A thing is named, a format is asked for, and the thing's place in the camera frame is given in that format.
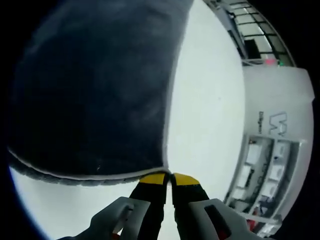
logo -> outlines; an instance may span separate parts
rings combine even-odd
[[[287,133],[287,119],[287,113],[284,111],[271,115],[269,118],[269,134],[278,134],[284,137]]]
[[[258,132],[259,134],[262,134],[262,122],[264,120],[264,112],[259,112],[259,119],[258,119]]]

dark blue cloth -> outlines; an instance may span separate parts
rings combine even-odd
[[[192,0],[67,0],[15,72],[9,144],[44,171],[163,166],[168,85]]]

white table surface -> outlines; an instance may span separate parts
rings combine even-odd
[[[173,87],[167,140],[172,172],[198,179],[210,198],[223,200],[238,161],[245,121],[242,64],[236,47],[202,0],[194,0]],[[31,179],[11,170],[30,218],[49,239],[75,236],[91,217],[136,182],[68,186]],[[177,240],[170,186],[158,239]]]

gray cloth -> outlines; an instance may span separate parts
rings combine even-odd
[[[192,1],[63,1],[16,68],[9,148],[64,176],[162,167],[168,86]]]

